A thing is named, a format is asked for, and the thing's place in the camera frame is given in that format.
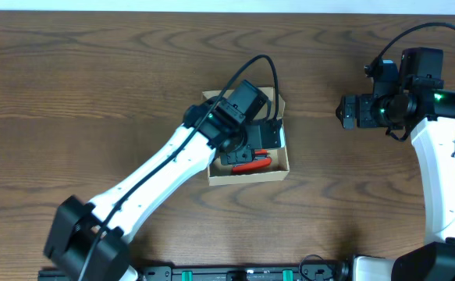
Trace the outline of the red utility knife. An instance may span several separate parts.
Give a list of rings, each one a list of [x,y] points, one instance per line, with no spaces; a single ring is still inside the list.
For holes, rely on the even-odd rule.
[[[268,157],[269,152],[265,149],[254,150],[255,157]]]

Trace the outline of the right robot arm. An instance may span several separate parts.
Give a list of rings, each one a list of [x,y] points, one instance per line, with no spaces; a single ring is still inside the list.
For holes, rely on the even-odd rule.
[[[444,90],[443,51],[403,50],[401,63],[380,59],[365,70],[373,92],[344,96],[343,128],[403,130],[418,157],[425,201],[424,246],[395,260],[357,256],[351,280],[455,280],[455,92]]]

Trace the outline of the cardboard box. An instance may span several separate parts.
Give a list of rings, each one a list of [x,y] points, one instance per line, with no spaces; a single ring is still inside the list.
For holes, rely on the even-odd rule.
[[[268,99],[273,102],[275,99],[275,90],[273,87],[259,88]],[[206,101],[209,98],[220,94],[220,90],[203,91],[202,100]],[[282,96],[279,96],[279,109],[277,119],[282,119],[284,115],[286,102]],[[229,185],[229,184],[245,184],[245,183],[262,183],[270,181],[281,181],[286,178],[290,171],[287,148],[269,149],[269,157],[272,159],[270,166],[257,169],[248,173],[232,174],[232,165],[222,165],[220,158],[207,168],[209,186]]]

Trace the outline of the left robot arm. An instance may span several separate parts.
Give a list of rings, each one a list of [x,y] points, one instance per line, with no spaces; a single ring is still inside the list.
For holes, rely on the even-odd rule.
[[[69,280],[142,280],[129,245],[148,217],[178,187],[217,157],[252,162],[256,150],[284,148],[278,87],[273,95],[247,80],[190,106],[166,144],[122,182],[87,203],[58,206],[44,256]]]

